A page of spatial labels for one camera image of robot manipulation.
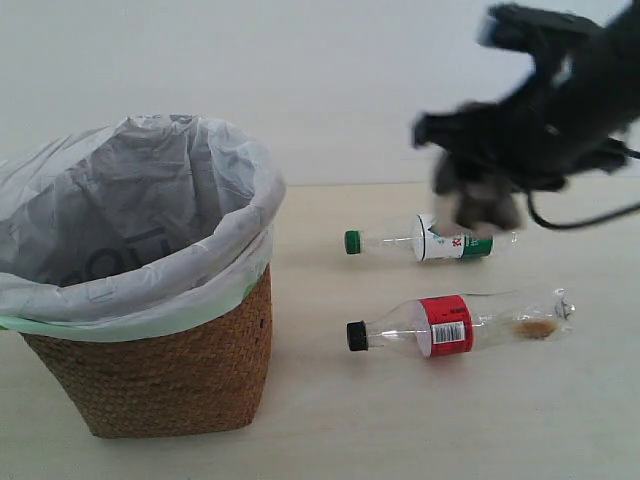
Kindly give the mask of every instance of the brown residue in bottle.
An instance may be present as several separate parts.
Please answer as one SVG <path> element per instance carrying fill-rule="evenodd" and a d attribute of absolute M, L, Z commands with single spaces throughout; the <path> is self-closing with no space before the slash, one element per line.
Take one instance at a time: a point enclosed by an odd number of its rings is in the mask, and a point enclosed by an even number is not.
<path fill-rule="evenodd" d="M 558 328 L 557 322 L 543 319 L 527 319 L 515 325 L 515 333 L 519 337 L 530 340 L 543 340 Z"/>

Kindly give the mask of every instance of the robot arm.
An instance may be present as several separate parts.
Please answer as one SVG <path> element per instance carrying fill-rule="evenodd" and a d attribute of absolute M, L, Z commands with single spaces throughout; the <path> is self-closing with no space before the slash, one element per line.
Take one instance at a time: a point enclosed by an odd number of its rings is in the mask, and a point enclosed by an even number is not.
<path fill-rule="evenodd" d="M 640 2 L 605 27 L 514 4 L 492 7 L 489 18 L 481 43 L 528 53 L 533 73 L 498 102 L 422 115 L 414 146 L 445 150 L 434 190 L 457 195 L 457 225 L 517 228 L 511 197 L 525 192 L 534 220 L 554 228 L 535 213 L 533 191 L 558 191 L 567 177 L 595 169 L 611 173 L 638 156 L 610 136 L 640 117 Z"/>

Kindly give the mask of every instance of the bottle with red label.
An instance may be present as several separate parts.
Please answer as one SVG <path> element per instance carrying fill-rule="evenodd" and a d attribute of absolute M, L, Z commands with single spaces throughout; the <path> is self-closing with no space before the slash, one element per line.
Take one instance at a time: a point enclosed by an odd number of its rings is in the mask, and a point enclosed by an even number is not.
<path fill-rule="evenodd" d="M 351 351 L 388 347 L 438 357 L 559 338 L 575 312 L 565 297 L 558 289 L 533 301 L 526 291 L 411 300 L 371 323 L 349 323 L 347 340 Z"/>
<path fill-rule="evenodd" d="M 413 257 L 418 262 L 450 258 L 480 258 L 508 253 L 517 242 L 515 232 L 489 238 L 469 234 L 442 237 L 435 232 L 435 217 L 429 214 L 392 219 L 369 230 L 348 230 L 344 234 L 347 255 Z"/>

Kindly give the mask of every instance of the white plastic bag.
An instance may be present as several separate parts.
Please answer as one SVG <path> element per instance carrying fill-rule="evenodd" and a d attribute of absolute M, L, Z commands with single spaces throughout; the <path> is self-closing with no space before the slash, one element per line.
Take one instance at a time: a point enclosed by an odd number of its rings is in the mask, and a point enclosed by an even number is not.
<path fill-rule="evenodd" d="M 263 145 L 191 116 L 0 161 L 0 327 L 120 342 L 217 318 L 269 263 L 285 192 Z"/>

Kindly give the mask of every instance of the barcode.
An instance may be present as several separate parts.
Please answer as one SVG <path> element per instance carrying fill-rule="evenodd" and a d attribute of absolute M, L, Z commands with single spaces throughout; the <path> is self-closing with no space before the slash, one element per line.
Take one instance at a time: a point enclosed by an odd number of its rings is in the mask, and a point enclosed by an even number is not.
<path fill-rule="evenodd" d="M 432 325 L 433 344 L 460 342 L 465 339 L 464 322 L 441 323 Z"/>

